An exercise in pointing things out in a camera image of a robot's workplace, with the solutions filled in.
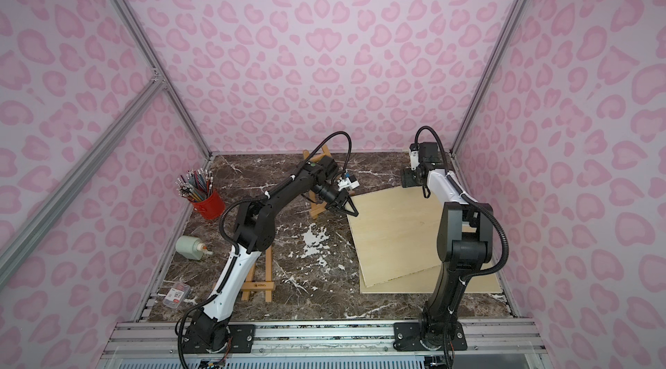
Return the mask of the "wooden easel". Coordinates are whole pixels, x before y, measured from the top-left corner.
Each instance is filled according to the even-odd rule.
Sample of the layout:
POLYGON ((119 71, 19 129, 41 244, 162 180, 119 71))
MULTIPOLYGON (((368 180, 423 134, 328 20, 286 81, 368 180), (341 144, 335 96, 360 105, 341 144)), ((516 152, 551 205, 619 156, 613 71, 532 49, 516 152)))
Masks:
POLYGON ((263 293, 265 302, 271 303, 273 301, 273 292, 275 291, 275 282, 273 280, 273 252, 272 248, 265 251, 265 265, 263 275, 259 279, 256 278, 256 265, 252 265, 246 281, 241 289, 241 301, 249 301, 256 293, 263 293))
MULTIPOLYGON (((323 157, 332 157, 330 149, 328 148, 328 145, 325 144, 322 147, 322 153, 318 154, 316 156, 313 156, 310 160, 312 162, 318 162, 321 160, 323 157)), ((322 214, 324 211, 326 211, 325 207, 325 201, 322 199, 322 197, 319 195, 320 190, 322 189, 321 186, 314 188, 314 190, 311 190, 308 195, 308 199, 310 200, 310 217, 315 220, 317 217, 322 214)))

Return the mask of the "plywood board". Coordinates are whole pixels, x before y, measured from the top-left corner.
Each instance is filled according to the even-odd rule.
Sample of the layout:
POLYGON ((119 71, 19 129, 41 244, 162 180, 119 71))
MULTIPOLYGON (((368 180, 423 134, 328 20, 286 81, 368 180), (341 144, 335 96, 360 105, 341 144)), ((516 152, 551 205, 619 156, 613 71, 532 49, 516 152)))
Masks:
POLYGON ((365 287, 440 268, 442 204, 435 196, 396 187, 355 195, 352 202, 359 215, 349 225, 365 287))
POLYGON ((380 228, 357 236, 359 282, 363 294, 430 294, 442 262, 437 254, 438 225, 380 228))

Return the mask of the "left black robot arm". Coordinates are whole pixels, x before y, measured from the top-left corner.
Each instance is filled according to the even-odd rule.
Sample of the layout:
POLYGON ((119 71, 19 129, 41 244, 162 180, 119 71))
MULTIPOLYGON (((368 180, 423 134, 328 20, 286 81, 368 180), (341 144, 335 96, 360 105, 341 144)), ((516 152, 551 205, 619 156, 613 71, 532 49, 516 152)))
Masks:
POLYGON ((358 216, 350 199, 350 190, 358 186, 357 178, 340 169, 332 157, 324 156, 317 162, 306 159, 263 195, 235 202, 239 211, 232 235, 225 232, 227 217, 220 217, 219 232, 232 245, 232 250, 209 297, 185 311, 177 323, 175 332, 182 364, 186 363, 187 353, 231 350, 232 332, 228 325, 234 304, 251 267, 274 242, 275 221, 283 208, 311 191, 325 209, 358 216))

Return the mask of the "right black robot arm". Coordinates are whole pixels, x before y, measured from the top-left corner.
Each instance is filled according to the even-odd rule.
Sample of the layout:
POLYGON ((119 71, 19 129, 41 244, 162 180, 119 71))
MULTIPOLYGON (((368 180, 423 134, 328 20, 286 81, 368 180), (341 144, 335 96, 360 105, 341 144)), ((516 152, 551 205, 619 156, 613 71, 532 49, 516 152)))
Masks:
POLYGON ((437 143, 412 143, 409 155, 410 167, 402 172, 403 185, 419 185, 426 198, 435 195, 442 204, 436 238, 442 267, 419 322, 394 325, 394 348, 399 352, 465 351, 468 343, 458 308, 469 276, 491 261, 493 225, 471 204, 454 172, 446 168, 437 143))

